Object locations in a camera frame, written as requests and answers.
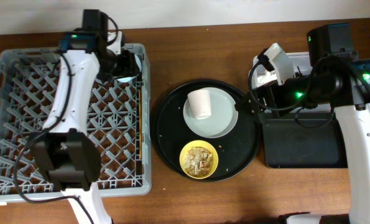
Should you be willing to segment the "yellow bowl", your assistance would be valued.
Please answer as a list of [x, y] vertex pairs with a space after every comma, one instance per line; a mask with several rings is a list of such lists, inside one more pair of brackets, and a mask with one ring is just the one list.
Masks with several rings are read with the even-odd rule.
[[[204, 177], [193, 177], [185, 171], [185, 168], [184, 168], [185, 157], [186, 157], [188, 151], [192, 147], [204, 147], [204, 148], [208, 149], [213, 154], [213, 165], [211, 167], [210, 172]], [[210, 143], [208, 143], [206, 141], [202, 141], [202, 140], [194, 140], [194, 141], [191, 141], [191, 142], [187, 143], [182, 148], [180, 156], [179, 156], [179, 162], [180, 162], [180, 167], [182, 168], [184, 173], [186, 173], [189, 177], [191, 177], [193, 179], [206, 179], [207, 177], [211, 176], [215, 172], [215, 170], [217, 169], [219, 159], [218, 159], [218, 153], [217, 153], [216, 149]]]

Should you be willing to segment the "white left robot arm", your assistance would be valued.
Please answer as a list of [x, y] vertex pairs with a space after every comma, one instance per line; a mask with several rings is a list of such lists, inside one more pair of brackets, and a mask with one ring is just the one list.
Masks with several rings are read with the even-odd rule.
[[149, 72], [145, 54], [127, 49], [121, 31], [67, 32], [62, 39], [60, 76], [42, 131], [31, 133], [30, 149], [42, 177], [62, 192], [79, 223], [112, 223], [96, 183], [101, 157], [86, 132], [93, 84], [130, 82]]

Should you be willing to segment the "blue plastic cup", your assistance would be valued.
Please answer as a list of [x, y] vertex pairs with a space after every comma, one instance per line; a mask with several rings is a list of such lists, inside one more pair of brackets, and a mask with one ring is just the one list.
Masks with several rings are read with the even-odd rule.
[[132, 53], [126, 52], [118, 55], [117, 67], [114, 75], [120, 82], [129, 82], [142, 72], [142, 63], [140, 58]]

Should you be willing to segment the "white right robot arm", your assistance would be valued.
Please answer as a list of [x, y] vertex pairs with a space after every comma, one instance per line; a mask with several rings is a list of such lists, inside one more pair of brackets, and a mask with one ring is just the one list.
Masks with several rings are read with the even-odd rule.
[[273, 44], [257, 58], [257, 65], [274, 72], [275, 80], [258, 84], [248, 76], [249, 91], [236, 104], [238, 111], [265, 110], [282, 116], [329, 104], [345, 142], [351, 186], [351, 208], [343, 215], [290, 213], [281, 223], [370, 223], [370, 59], [361, 60], [353, 47], [348, 23], [327, 24], [307, 33], [312, 70], [295, 72], [289, 56]]

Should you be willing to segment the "pink plastic cup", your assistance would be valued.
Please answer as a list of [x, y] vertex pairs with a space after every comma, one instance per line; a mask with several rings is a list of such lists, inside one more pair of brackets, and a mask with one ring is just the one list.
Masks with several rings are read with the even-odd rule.
[[210, 91], [199, 89], [190, 92], [188, 95], [190, 108], [195, 119], [206, 119], [211, 116]]

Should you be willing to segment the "food scraps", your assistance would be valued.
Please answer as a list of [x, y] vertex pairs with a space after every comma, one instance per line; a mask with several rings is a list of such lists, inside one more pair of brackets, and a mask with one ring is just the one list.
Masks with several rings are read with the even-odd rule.
[[206, 176], [212, 165], [213, 154], [204, 147], [192, 147], [185, 157], [185, 171], [193, 177]]

